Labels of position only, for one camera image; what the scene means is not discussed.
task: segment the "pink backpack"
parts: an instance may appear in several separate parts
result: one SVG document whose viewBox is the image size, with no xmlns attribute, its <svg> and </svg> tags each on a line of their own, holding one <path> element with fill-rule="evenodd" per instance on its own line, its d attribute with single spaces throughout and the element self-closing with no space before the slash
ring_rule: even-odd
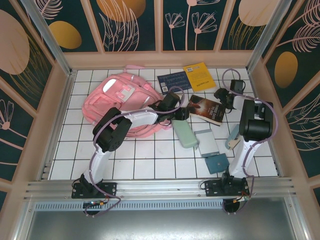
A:
<svg viewBox="0 0 320 240">
<path fill-rule="evenodd" d="M 142 77 L 123 72 L 107 77 L 85 99 L 82 112 L 84 118 L 95 126 L 113 107 L 121 111 L 139 110 L 162 99 L 163 97 Z M 130 129 L 126 136 L 146 138 L 160 129 L 168 127 L 161 124 L 139 126 Z"/>
</svg>

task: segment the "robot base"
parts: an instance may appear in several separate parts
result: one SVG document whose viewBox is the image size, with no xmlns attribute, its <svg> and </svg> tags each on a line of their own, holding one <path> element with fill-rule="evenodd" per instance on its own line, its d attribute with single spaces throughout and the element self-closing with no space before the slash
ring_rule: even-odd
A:
<svg viewBox="0 0 320 240">
<path fill-rule="evenodd" d="M 117 193 L 116 182 L 99 182 L 97 186 L 108 194 L 113 196 Z M 83 180 L 78 183 L 74 183 L 72 187 L 72 199 L 104 199 L 106 196 L 99 192 L 92 184 Z"/>
<path fill-rule="evenodd" d="M 236 178 L 225 171 L 221 179 L 204 182 L 207 197 L 238 197 L 249 195 L 248 182 L 245 177 Z"/>
</svg>

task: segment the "yellow book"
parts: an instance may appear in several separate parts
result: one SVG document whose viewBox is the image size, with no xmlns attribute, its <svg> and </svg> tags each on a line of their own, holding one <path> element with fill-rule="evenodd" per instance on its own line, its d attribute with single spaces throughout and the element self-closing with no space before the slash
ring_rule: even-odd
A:
<svg viewBox="0 0 320 240">
<path fill-rule="evenodd" d="M 216 86 L 204 62 L 185 66 L 185 71 L 194 92 L 214 88 Z"/>
</svg>

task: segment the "white tile floor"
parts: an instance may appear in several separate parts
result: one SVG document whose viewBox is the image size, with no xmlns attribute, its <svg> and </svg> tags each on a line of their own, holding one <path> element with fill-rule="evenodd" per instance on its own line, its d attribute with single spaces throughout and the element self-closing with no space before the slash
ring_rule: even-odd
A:
<svg viewBox="0 0 320 240">
<path fill-rule="evenodd" d="M 243 68 L 238 69 L 241 79 L 245 80 L 245 93 L 253 96 L 253 90 L 248 74 Z M 161 93 L 157 76 L 180 72 L 182 69 L 140 69 L 128 70 L 129 73 L 139 75 L 149 81 Z M 224 68 L 210 68 L 217 87 L 195 93 L 198 96 L 218 101 L 214 92 L 222 87 L 221 80 Z M 82 114 L 82 104 L 107 76 L 121 73 L 115 70 L 80 70 L 77 72 L 72 94 L 66 111 L 56 153 L 49 174 L 50 180 L 77 179 L 89 164 L 93 147 L 93 126 L 90 125 Z M 225 75 L 226 84 L 230 85 L 231 79 L 237 75 L 228 72 Z M 192 89 L 186 90 L 185 105 L 188 103 Z M 190 117 L 188 122 L 193 131 L 212 129 L 220 153 L 226 153 L 229 162 L 232 162 L 237 151 L 227 150 L 226 139 L 230 131 L 240 121 L 241 112 L 233 110 L 223 118 L 223 124 L 216 126 L 197 117 Z M 277 169 L 272 158 L 268 143 L 264 143 L 255 153 L 249 169 L 249 174 L 259 177 L 277 176 Z M 209 174 L 205 160 L 201 158 L 199 150 L 185 149 L 181 146 L 173 129 L 161 130 L 147 138 L 127 138 L 121 147 L 112 154 L 105 169 L 106 180 L 128 179 L 190 179 L 190 178 L 215 178 L 222 173 Z"/>
</svg>

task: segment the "light green case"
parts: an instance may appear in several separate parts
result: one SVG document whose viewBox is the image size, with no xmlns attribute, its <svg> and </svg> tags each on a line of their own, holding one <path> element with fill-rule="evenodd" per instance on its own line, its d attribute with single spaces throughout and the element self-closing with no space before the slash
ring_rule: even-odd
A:
<svg viewBox="0 0 320 240">
<path fill-rule="evenodd" d="M 173 130 L 179 138 L 179 141 L 185 149 L 192 148 L 198 144 L 196 135 L 192 131 L 189 123 L 186 120 L 172 121 Z"/>
</svg>

